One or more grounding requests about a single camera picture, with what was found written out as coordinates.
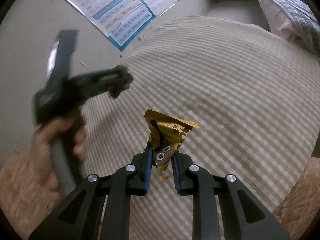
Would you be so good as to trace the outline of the person's left hand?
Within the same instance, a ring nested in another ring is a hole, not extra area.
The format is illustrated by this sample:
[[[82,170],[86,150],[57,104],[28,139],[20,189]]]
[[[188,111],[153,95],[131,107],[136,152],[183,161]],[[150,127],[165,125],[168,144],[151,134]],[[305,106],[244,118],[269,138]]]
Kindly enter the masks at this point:
[[[75,133],[75,146],[72,152],[74,156],[83,162],[86,159],[86,131],[85,122],[82,117],[58,117],[42,125],[33,133],[29,150],[29,170],[33,180],[41,186],[50,190],[59,189],[60,185],[51,160],[52,150],[50,143],[57,135],[68,131],[78,120],[80,120],[82,124]]]

